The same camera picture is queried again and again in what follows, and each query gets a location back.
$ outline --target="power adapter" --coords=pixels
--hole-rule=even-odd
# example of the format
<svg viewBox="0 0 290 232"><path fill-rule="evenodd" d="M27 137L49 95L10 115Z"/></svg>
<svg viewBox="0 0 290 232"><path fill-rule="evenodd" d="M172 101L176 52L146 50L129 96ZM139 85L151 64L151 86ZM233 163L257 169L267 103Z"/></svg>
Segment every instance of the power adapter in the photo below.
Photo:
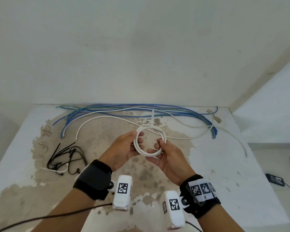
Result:
<svg viewBox="0 0 290 232"><path fill-rule="evenodd" d="M269 182L274 183L276 185L279 185L281 187L285 186L285 182L282 178L271 175L271 174L265 174L266 178L268 179Z"/></svg>

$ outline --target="black wrist brace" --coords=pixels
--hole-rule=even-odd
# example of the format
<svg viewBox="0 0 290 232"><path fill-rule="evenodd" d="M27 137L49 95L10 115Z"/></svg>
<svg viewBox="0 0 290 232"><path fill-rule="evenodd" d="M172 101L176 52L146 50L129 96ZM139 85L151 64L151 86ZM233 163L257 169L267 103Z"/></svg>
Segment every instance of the black wrist brace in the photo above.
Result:
<svg viewBox="0 0 290 232"><path fill-rule="evenodd" d="M217 197L214 197L213 199L208 199L205 202L202 202L201 204L195 202L193 194L190 190L190 187L188 185L188 182L195 181L198 179L202 179L203 177L201 175L193 175L192 177L185 180L179 187L181 194L180 196L183 196L187 200L187 204L189 204L189 207L184 208L184 210L187 213L191 213L194 215L195 218L199 219L204 214L206 214L209 210L212 209L216 204L221 204L220 200Z"/></svg>
<svg viewBox="0 0 290 232"><path fill-rule="evenodd" d="M111 168L99 160L94 160L79 175L73 188L83 191L93 200L105 200L111 183Z"/></svg>

